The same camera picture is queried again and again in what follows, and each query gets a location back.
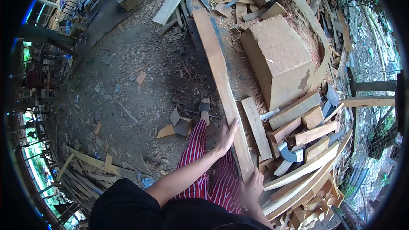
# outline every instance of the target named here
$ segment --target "red striped pants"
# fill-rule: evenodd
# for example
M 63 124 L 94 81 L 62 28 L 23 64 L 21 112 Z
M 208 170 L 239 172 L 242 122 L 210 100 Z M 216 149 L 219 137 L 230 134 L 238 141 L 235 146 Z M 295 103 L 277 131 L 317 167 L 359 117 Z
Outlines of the red striped pants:
M 201 119 L 190 135 L 189 144 L 184 150 L 177 165 L 178 168 L 191 163 L 206 153 L 207 127 L 206 121 Z M 238 173 L 232 152 L 229 150 L 216 162 L 214 183 L 208 190 L 209 176 L 205 172 L 190 187 L 173 199 L 202 198 L 218 204 L 228 212 L 239 214 L 241 204 L 238 199 Z

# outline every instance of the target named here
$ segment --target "person's hand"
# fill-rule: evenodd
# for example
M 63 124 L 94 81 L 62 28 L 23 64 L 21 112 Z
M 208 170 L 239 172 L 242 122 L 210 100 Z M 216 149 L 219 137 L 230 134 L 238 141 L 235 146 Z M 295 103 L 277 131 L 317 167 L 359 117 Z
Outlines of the person's hand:
M 216 146 L 214 147 L 214 150 L 220 157 L 224 156 L 232 146 L 234 134 L 236 133 L 239 124 L 240 121 L 236 118 L 234 119 L 232 125 L 230 125 L 229 129 L 225 118 L 220 122 L 219 139 Z
M 254 207 L 258 205 L 258 198 L 264 190 L 263 187 L 264 175 L 254 167 L 253 177 L 247 185 L 240 182 L 240 189 L 242 194 L 242 203 L 247 207 Z

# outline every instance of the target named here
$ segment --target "wire mesh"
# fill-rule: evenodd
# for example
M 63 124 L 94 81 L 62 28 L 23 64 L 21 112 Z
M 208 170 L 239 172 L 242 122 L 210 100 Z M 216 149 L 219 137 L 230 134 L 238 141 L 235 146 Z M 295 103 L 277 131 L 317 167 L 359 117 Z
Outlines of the wire mesh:
M 355 145 L 340 185 L 345 201 L 366 222 L 383 201 L 401 143 L 395 108 L 370 109 L 356 109 Z

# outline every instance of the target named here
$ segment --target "black shirt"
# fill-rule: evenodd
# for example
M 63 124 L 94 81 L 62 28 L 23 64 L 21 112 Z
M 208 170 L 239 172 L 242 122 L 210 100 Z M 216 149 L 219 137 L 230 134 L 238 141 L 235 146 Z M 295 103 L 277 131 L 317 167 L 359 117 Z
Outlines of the black shirt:
M 201 198 L 170 200 L 162 209 L 127 178 L 115 182 L 92 207 L 90 229 L 255 229 L 269 227 L 245 215 L 228 213 Z

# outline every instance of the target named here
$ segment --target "person's arm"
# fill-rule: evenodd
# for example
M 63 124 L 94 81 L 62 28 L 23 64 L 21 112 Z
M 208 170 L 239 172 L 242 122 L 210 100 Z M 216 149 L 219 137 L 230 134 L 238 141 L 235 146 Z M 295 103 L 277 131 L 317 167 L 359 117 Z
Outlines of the person's arm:
M 199 159 L 161 177 L 145 192 L 150 194 L 162 208 L 172 197 L 180 194 L 193 184 L 205 173 L 220 157 L 230 149 L 234 139 L 234 133 L 238 128 L 238 120 L 230 127 L 228 134 L 216 145 L 216 147 Z
M 245 186 L 243 182 L 240 183 L 240 188 L 243 193 L 243 205 L 247 207 L 249 215 L 251 218 L 257 220 L 258 222 L 273 228 L 271 223 L 268 221 L 267 217 L 264 215 L 260 204 L 258 203 L 258 198 L 263 192 L 263 180 L 264 176 L 258 171 L 258 168 L 254 168 L 254 173 L 251 181 Z

